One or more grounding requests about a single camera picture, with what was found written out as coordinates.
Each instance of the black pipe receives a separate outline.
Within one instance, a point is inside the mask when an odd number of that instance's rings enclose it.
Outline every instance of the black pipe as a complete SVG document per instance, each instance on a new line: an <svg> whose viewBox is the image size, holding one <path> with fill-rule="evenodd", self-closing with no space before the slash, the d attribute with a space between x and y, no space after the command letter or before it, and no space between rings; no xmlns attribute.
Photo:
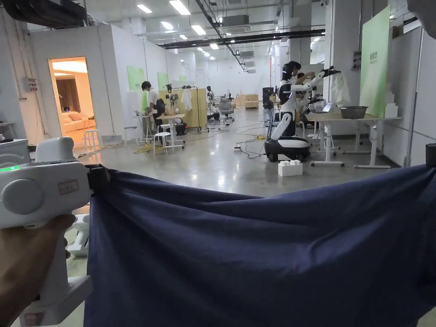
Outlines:
<svg viewBox="0 0 436 327"><path fill-rule="evenodd" d="M318 36L321 37L324 36L324 33L325 30L295 31L295 32L285 32L285 33L245 35L245 36L237 36L232 38L220 38L220 39L210 39L210 40L173 42L173 43L165 43L165 44L158 44L158 45L167 50L196 48L202 46L204 47L204 46L209 46L211 44L226 45L228 47L231 44L280 40L283 37L288 37L290 39L318 37Z"/></svg>

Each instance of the floor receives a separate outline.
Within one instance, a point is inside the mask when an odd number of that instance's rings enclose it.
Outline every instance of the floor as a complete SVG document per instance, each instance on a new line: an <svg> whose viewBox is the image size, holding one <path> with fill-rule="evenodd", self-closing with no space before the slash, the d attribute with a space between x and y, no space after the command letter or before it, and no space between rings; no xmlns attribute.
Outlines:
<svg viewBox="0 0 436 327"><path fill-rule="evenodd" d="M273 196L286 192L320 187L324 185L344 183L362 179L385 170L358 170L354 164L367 164L366 155L342 155L338 151L338 159L347 163L345 168L311 167L304 164L303 176L282 178L277 174L277 163L270 163L265 156L248 159L247 154L233 150L236 143L254 140L256 136L266 133L261 120L263 116L257 110L241 109L235 116L235 122L230 126L215 126L209 133L189 133L184 137L187 141L185 149L178 148L173 153L164 154L161 150L153 156L150 152L141 152L133 143L127 147L124 144L104 149L99 153L80 158L84 164L102 163L106 167L147 175L171 183L200 187L210 190L241 193L257 196ZM250 157L263 153L264 140L254 140L247 143L246 151ZM352 149L353 140L335 141L341 150ZM370 148L365 141L363 147ZM313 154L313 160L323 160L320 154ZM380 159L378 164L387 164ZM78 212L86 213L85 207ZM71 244L75 232L70 231L66 237ZM86 274L86 259L71 258L67 260L69 276ZM83 325L82 304L62 324L61 327L79 327ZM436 313L429 313L422 318L419 327L436 326Z"/></svg>

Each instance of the hand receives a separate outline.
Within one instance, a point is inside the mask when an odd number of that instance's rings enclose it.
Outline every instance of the hand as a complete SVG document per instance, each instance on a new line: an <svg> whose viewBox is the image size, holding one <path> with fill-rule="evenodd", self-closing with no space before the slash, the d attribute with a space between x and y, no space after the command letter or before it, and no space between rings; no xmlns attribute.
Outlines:
<svg viewBox="0 0 436 327"><path fill-rule="evenodd" d="M73 215L63 215L41 228L0 229L1 326L11 324L37 297L53 261L58 239L74 220ZM69 253L65 252L65 256L68 258Z"/></svg>

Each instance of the stool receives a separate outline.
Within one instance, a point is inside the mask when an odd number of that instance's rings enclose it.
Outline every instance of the stool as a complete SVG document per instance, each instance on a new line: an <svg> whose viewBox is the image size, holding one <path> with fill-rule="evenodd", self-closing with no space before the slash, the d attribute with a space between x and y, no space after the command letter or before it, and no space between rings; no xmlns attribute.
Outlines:
<svg viewBox="0 0 436 327"><path fill-rule="evenodd" d="M160 133L156 133L153 136L153 155L156 155L156 137L162 137L162 146L164 151L166 152L166 154L168 155L168 151L167 151L167 136L171 135L168 132L160 132Z"/></svg>
<svg viewBox="0 0 436 327"><path fill-rule="evenodd" d="M127 145L126 131L132 130L135 134L136 145L138 145L138 136L136 135L136 126L124 127L124 145Z"/></svg>
<svg viewBox="0 0 436 327"><path fill-rule="evenodd" d="M102 148L102 136L100 134L100 131L98 129L90 129L85 132L84 139L85 139L85 151L88 151L88 141L89 141L89 147L94 147L94 151L97 151L97 146L95 145L95 138L97 138L99 142L99 148Z"/></svg>

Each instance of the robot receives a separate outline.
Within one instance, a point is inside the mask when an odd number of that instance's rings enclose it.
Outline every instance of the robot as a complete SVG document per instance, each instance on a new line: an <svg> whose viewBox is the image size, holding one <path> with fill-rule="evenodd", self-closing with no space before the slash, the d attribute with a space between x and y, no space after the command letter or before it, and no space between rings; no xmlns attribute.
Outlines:
<svg viewBox="0 0 436 327"><path fill-rule="evenodd" d="M279 90L279 99L282 104L280 109L280 124L265 142L265 153L271 162L277 161L279 154L285 155L289 159L298 159L300 161L310 156L309 142L295 136L295 116L300 107L307 106L312 102L307 96L302 101L297 101L296 92L306 92L308 94L323 78L340 73L340 71L335 70L331 66L329 69L323 69L309 83L292 85L293 69L294 67L289 64L283 67Z"/></svg>

